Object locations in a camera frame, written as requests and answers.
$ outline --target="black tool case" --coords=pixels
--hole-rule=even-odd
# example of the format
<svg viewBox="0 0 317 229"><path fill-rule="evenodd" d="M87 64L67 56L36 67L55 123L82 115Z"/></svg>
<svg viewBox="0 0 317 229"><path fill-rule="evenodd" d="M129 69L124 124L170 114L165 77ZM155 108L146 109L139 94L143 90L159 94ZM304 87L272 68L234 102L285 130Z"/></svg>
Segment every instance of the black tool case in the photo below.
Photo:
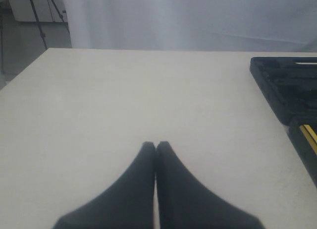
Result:
<svg viewBox="0 0 317 229"><path fill-rule="evenodd" d="M250 71L317 187L317 57L254 57Z"/></svg>

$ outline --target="black tripod leg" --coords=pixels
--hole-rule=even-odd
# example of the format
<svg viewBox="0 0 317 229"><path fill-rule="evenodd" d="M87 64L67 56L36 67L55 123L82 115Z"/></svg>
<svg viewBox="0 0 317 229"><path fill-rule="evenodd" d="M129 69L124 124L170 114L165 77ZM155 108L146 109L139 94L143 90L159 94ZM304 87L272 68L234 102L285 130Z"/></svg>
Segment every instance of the black tripod leg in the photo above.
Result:
<svg viewBox="0 0 317 229"><path fill-rule="evenodd" d="M55 1L54 1L54 0L51 0L51 1L52 1L52 4L53 4L54 8L56 9L56 12L58 13L58 15L59 15L59 17L60 17L60 19L61 19L61 21L63 22L65 28L67 29L68 33L70 34L69 28L68 28L68 26L67 26L67 23L64 21L64 17L63 17L63 15L60 13L60 11L59 11L59 9L58 9L58 7L57 7Z"/></svg>
<svg viewBox="0 0 317 229"><path fill-rule="evenodd" d="M42 26L41 26L38 14L36 12L33 0L30 0L30 3L31 3L32 9L33 9L33 13L34 13L34 16L35 16L36 24L38 25L38 28L39 28L39 31L40 31L40 35L41 35L41 38L43 40L44 47L47 50L48 46L47 46L46 41L45 41L45 33L42 30Z"/></svg>
<svg viewBox="0 0 317 229"><path fill-rule="evenodd" d="M4 74L4 62L3 62L3 15L2 6L0 3L0 39L1 39L1 74Z"/></svg>

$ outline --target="tripod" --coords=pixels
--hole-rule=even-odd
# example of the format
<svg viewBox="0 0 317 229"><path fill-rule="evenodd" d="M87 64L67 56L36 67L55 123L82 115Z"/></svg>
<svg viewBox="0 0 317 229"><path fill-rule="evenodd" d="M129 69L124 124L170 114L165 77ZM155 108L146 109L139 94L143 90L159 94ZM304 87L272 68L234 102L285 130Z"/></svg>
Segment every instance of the tripod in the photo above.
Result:
<svg viewBox="0 0 317 229"><path fill-rule="evenodd" d="M53 4L54 8L56 9L56 12L58 13L58 15L59 15L59 17L60 17L60 19L61 19L61 21L63 22L65 28L67 29L68 33L70 33L70 32L69 32L69 29L68 29L68 26L67 26L67 23L64 21L64 17L63 17L63 15L60 13L60 11L59 11L59 9L58 9L58 7L57 7L55 1L54 1L54 0L51 0L51 1L52 1L52 4ZM46 37L46 36L45 36L45 33L44 33L43 30L42 30L42 26L41 26L41 23L40 23L38 14L37 14L37 12L36 12L36 9L35 9L33 0L30 0L30 3L31 3L31 7L32 7L32 10L33 10L33 13L34 13L34 17L35 17L36 23L37 23L38 28L39 28L39 31L40 31L41 38L42 38L42 40L43 40L44 47L45 47L45 49L47 50L47 49L48 49L48 46L47 46L46 40L45 40L45 37Z"/></svg>

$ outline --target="curtain fold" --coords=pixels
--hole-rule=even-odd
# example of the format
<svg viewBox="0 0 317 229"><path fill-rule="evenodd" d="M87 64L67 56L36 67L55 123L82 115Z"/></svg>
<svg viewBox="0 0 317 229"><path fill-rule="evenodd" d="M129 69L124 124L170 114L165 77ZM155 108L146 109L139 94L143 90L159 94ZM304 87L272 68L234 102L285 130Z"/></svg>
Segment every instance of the curtain fold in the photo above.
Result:
<svg viewBox="0 0 317 229"><path fill-rule="evenodd" d="M64 0L74 48L317 51L317 0Z"/></svg>

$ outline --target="tool case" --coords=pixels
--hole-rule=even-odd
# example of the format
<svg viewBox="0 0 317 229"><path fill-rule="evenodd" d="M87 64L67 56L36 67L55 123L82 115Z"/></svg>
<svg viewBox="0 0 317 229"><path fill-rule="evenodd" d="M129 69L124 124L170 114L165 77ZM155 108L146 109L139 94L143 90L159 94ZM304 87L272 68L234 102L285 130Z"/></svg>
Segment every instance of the tool case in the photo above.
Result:
<svg viewBox="0 0 317 229"><path fill-rule="evenodd" d="M317 187L317 57L254 57L250 71Z"/></svg>

